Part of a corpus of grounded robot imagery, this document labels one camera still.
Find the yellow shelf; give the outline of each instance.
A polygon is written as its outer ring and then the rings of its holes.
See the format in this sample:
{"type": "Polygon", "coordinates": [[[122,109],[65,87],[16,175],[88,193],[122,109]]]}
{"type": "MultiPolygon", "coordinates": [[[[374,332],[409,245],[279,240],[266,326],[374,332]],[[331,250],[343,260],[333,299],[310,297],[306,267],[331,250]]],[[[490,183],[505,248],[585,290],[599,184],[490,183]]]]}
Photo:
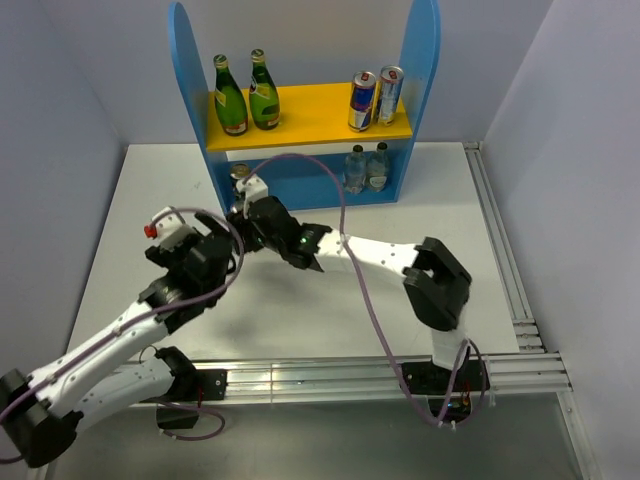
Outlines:
{"type": "MultiPolygon", "coordinates": [[[[249,91],[242,91],[249,105],[249,91]]],[[[215,110],[215,97],[209,92],[207,151],[248,150],[338,142],[375,142],[410,138],[411,126],[402,100],[395,122],[388,126],[371,125],[354,132],[347,124],[351,83],[296,85],[278,87],[280,123],[273,130],[260,130],[249,114],[249,130],[239,137],[224,133],[215,110]]]]}

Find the small can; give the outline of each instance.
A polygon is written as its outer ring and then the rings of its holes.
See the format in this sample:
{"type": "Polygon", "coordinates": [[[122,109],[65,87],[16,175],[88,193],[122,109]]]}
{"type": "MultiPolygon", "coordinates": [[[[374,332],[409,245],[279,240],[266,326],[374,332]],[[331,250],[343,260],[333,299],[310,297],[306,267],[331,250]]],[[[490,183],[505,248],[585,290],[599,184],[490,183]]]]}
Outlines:
{"type": "Polygon", "coordinates": [[[378,91],[378,105],[376,114],[380,125],[388,126],[393,123],[400,101],[400,90],[404,72],[400,67],[389,65],[380,71],[380,88],[378,91]]]}
{"type": "Polygon", "coordinates": [[[242,180],[246,178],[251,173],[251,169],[249,165],[246,163],[234,163],[231,166],[231,170],[229,171],[229,176],[231,177],[231,187],[233,188],[233,195],[236,199],[239,198],[238,190],[236,189],[236,183],[238,180],[242,180]]]}
{"type": "Polygon", "coordinates": [[[351,103],[349,105],[349,126],[362,132],[371,125],[376,76],[371,72],[358,72],[351,83],[351,103]]]}

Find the water bottle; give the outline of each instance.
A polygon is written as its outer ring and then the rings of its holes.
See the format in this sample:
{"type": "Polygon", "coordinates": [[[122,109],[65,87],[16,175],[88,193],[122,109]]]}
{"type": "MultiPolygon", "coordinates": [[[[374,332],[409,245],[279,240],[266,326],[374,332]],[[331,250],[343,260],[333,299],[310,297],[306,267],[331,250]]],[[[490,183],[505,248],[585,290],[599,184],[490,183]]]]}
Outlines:
{"type": "Polygon", "coordinates": [[[360,193],[367,176],[367,157],[362,145],[354,145],[353,152],[344,160],[344,189],[349,193],[360,193]]]}
{"type": "Polygon", "coordinates": [[[389,177],[391,161],[387,155],[387,144],[380,142],[378,148],[367,162],[367,178],[366,185],[369,190],[380,192],[384,190],[389,177]]]}

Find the cable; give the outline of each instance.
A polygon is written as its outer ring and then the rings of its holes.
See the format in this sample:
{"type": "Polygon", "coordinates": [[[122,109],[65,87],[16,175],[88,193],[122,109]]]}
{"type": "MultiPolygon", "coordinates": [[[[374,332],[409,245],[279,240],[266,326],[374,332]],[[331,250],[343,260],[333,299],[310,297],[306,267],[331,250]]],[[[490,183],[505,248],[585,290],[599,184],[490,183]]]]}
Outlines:
{"type": "MultiPolygon", "coordinates": [[[[154,227],[164,217],[166,217],[168,215],[171,215],[171,214],[176,214],[177,215],[180,212],[182,212],[182,213],[202,213],[204,215],[208,215],[208,216],[212,217],[219,224],[221,224],[223,226],[226,226],[227,229],[229,230],[229,232],[231,232],[231,235],[235,239],[237,247],[238,247],[237,269],[236,269],[235,272],[233,272],[233,274],[231,275],[229,280],[224,285],[221,285],[220,287],[212,290],[211,292],[199,295],[197,297],[190,298],[188,300],[182,300],[180,302],[175,302],[175,303],[170,303],[168,305],[163,305],[161,307],[157,307],[157,308],[154,308],[154,309],[149,310],[147,312],[141,313],[140,315],[136,315],[131,320],[128,320],[127,322],[125,322],[125,323],[123,323],[121,325],[120,334],[122,334],[123,332],[129,330],[131,327],[133,327],[137,323],[141,322],[142,320],[145,320],[147,318],[153,317],[153,316],[158,315],[160,313],[173,312],[175,310],[179,310],[179,309],[184,308],[184,307],[189,307],[189,306],[195,305],[197,303],[208,301],[211,298],[216,297],[216,296],[220,295],[221,293],[224,293],[227,290],[227,288],[229,288],[233,284],[233,282],[236,281],[236,278],[238,278],[238,275],[240,274],[240,270],[242,269],[242,264],[244,262],[244,244],[242,242],[242,237],[240,236],[238,231],[234,228],[234,226],[231,225],[221,215],[218,215],[217,213],[210,212],[210,211],[205,210],[203,208],[194,208],[194,207],[174,208],[174,207],[171,207],[169,210],[167,210],[166,212],[164,212],[163,214],[161,214],[157,218],[155,218],[151,222],[150,226],[154,227]]],[[[104,347],[109,342],[111,342],[111,340],[113,340],[113,339],[115,339],[117,337],[118,337],[118,334],[116,334],[115,332],[110,332],[109,334],[107,334],[103,338],[101,338],[100,340],[96,341],[93,345],[88,347],[84,352],[81,352],[80,354],[78,354],[78,356],[76,356],[75,358],[71,359],[68,363],[66,363],[65,365],[60,367],[52,375],[47,376],[47,378],[45,380],[43,380],[42,382],[38,383],[37,385],[31,387],[26,392],[24,392],[22,395],[20,395],[18,398],[16,398],[13,402],[11,402],[9,404],[9,406],[7,406],[7,408],[5,408],[2,412],[0,412],[0,424],[2,424],[7,419],[9,414],[11,414],[11,412],[13,412],[26,399],[28,399],[32,395],[37,394],[40,390],[45,388],[50,383],[55,382],[58,377],[60,377],[61,375],[64,375],[65,373],[67,373],[68,371],[70,371],[71,369],[73,369],[74,367],[79,365],[81,362],[83,362],[84,360],[86,360],[87,358],[92,356],[94,353],[99,351],[102,347],[104,347]]],[[[18,461],[18,460],[14,459],[14,458],[9,459],[9,460],[0,458],[0,464],[6,464],[4,462],[15,463],[15,462],[13,462],[14,460],[18,461]]]]}
{"type": "MultiPolygon", "coordinates": [[[[382,327],[380,326],[380,322],[378,321],[378,317],[376,315],[376,312],[373,308],[373,304],[371,303],[371,298],[369,296],[369,291],[367,290],[367,285],[366,282],[364,280],[364,275],[362,274],[362,270],[360,268],[360,263],[358,262],[358,259],[356,257],[356,255],[353,253],[353,250],[351,250],[351,247],[349,246],[348,243],[348,238],[345,235],[344,232],[344,220],[345,220],[345,210],[346,210],[346,200],[344,197],[344,191],[342,188],[342,185],[340,184],[340,180],[338,180],[338,178],[335,176],[335,174],[331,171],[331,169],[329,169],[329,167],[327,167],[324,163],[322,163],[320,160],[318,160],[317,158],[311,157],[309,155],[303,155],[303,154],[298,154],[298,153],[284,153],[281,155],[276,155],[274,157],[271,157],[265,161],[263,161],[262,163],[260,163],[257,167],[255,167],[251,173],[249,174],[249,176],[247,176],[246,178],[244,178],[243,183],[246,183],[251,177],[253,177],[254,175],[256,175],[260,170],[262,170],[264,167],[266,167],[268,164],[270,164],[271,162],[277,161],[277,160],[282,160],[282,159],[286,159],[286,158],[302,158],[305,159],[309,162],[315,163],[316,165],[318,165],[322,170],[324,170],[330,177],[331,180],[333,180],[333,183],[336,186],[336,189],[338,190],[338,195],[340,197],[340,220],[338,223],[338,231],[340,232],[340,236],[342,237],[342,243],[344,245],[344,249],[347,252],[347,254],[349,255],[349,258],[351,259],[351,262],[353,263],[353,268],[356,272],[356,277],[358,278],[358,284],[360,286],[360,291],[362,292],[362,297],[364,299],[364,303],[365,306],[367,307],[367,311],[369,313],[369,317],[371,318],[371,323],[373,324],[373,328],[376,331],[376,334],[378,336],[378,339],[380,340],[380,344],[382,345],[382,349],[384,350],[384,353],[387,357],[387,360],[389,361],[389,364],[391,365],[391,369],[393,370],[396,378],[398,379],[398,382],[400,383],[400,389],[402,390],[402,393],[404,393],[404,396],[407,398],[407,400],[409,401],[409,403],[411,404],[411,406],[413,407],[413,409],[416,411],[416,413],[420,416],[420,418],[427,424],[435,426],[435,427],[441,427],[443,425],[443,419],[445,417],[445,415],[447,414],[447,410],[448,410],[448,405],[449,402],[451,401],[451,396],[453,394],[453,387],[455,384],[455,379],[456,379],[456,374],[458,371],[458,368],[460,366],[460,362],[462,360],[463,354],[465,353],[467,347],[469,345],[471,345],[474,350],[476,351],[476,354],[478,355],[478,360],[482,363],[483,366],[483,372],[484,375],[482,377],[482,391],[480,393],[480,402],[478,407],[480,407],[482,405],[482,402],[484,400],[484,395],[485,395],[485,391],[486,391],[486,367],[484,365],[484,362],[482,360],[482,357],[480,355],[480,352],[476,346],[475,343],[473,343],[471,340],[467,339],[465,342],[463,342],[463,344],[460,346],[460,350],[458,351],[458,354],[456,356],[456,360],[455,363],[453,365],[453,370],[451,370],[451,376],[449,377],[449,385],[447,387],[447,391],[445,394],[445,398],[444,398],[444,402],[442,404],[442,408],[440,409],[440,412],[438,414],[437,417],[434,417],[433,415],[431,415],[430,412],[425,411],[420,404],[418,403],[418,401],[413,397],[413,395],[411,395],[411,392],[409,391],[409,387],[407,386],[407,383],[404,380],[404,377],[402,375],[402,369],[400,368],[400,365],[398,365],[398,362],[396,361],[395,357],[393,356],[393,352],[391,351],[391,347],[389,347],[389,343],[387,342],[387,339],[384,335],[384,332],[382,331],[382,327]]],[[[472,411],[472,413],[469,415],[469,417],[467,417],[467,419],[465,419],[465,421],[469,420],[474,412],[480,410],[480,408],[476,408],[474,409],[474,411],[472,411]]]]}
{"type": "Polygon", "coordinates": [[[146,352],[147,350],[149,350],[150,348],[153,348],[153,350],[158,353],[158,347],[156,347],[155,345],[147,345],[146,347],[144,347],[142,350],[140,350],[140,355],[138,355],[138,363],[142,363],[142,355],[144,355],[144,352],[146,352]]]}
{"type": "Polygon", "coordinates": [[[198,413],[203,413],[205,415],[211,415],[213,417],[216,417],[218,420],[220,420],[220,426],[215,431],[208,433],[206,435],[200,435],[195,437],[177,435],[169,430],[162,430],[162,433],[167,437],[175,438],[176,440],[182,440],[183,442],[200,442],[202,440],[209,440],[210,438],[216,437],[222,433],[222,430],[224,430],[224,426],[227,423],[227,421],[225,420],[225,418],[222,416],[220,412],[218,412],[217,410],[213,410],[211,408],[196,407],[194,405],[179,405],[177,403],[170,403],[170,402],[158,402],[158,404],[164,407],[174,408],[176,410],[185,410],[188,412],[198,412],[198,413]]]}
{"type": "Polygon", "coordinates": [[[23,459],[24,457],[22,455],[20,455],[19,457],[13,457],[13,458],[7,458],[7,459],[0,458],[0,465],[11,465],[13,463],[18,463],[23,459]]]}

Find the shelf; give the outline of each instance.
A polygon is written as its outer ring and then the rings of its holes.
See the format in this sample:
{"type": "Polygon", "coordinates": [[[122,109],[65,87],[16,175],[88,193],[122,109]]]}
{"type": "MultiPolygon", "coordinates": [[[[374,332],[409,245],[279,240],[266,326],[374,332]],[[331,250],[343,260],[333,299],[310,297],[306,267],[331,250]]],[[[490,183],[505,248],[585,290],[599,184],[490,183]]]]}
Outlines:
{"type": "MultiPolygon", "coordinates": [[[[376,194],[347,195],[346,200],[348,205],[398,200],[413,151],[413,133],[420,130],[438,65],[440,17],[436,0],[413,0],[411,5],[400,57],[394,61],[405,75],[396,121],[389,127],[372,125],[361,133],[354,132],[347,124],[351,96],[351,84],[347,82],[278,87],[281,103],[278,127],[259,130],[249,119],[248,132],[240,137],[228,136],[215,113],[212,88],[204,75],[189,16],[179,2],[169,6],[168,33],[176,81],[223,211],[228,212],[234,203],[227,152],[328,143],[342,144],[343,152],[317,158],[341,175],[344,155],[354,143],[388,142],[393,167],[387,188],[376,194]]],[[[361,68],[355,64],[352,67],[354,71],[361,68]]],[[[248,91],[245,90],[244,95],[247,98],[248,91]]],[[[260,155],[262,153],[256,152],[251,158],[257,159],[260,155]]],[[[321,175],[317,167],[313,170],[298,167],[303,163],[306,162],[299,159],[290,163],[278,162],[278,166],[270,167],[268,172],[265,170],[264,180],[269,184],[269,191],[281,197],[290,210],[337,206],[337,195],[330,180],[321,175]]]]}
{"type": "MultiPolygon", "coordinates": [[[[249,91],[243,90],[247,105],[249,91]]],[[[239,137],[223,132],[215,111],[215,98],[209,92],[207,151],[248,150],[252,148],[309,145],[334,142],[372,142],[410,138],[409,119],[402,100],[395,122],[388,126],[371,125],[354,132],[347,124],[351,83],[327,83],[278,87],[280,124],[273,130],[260,130],[249,115],[249,130],[239,137]]]]}

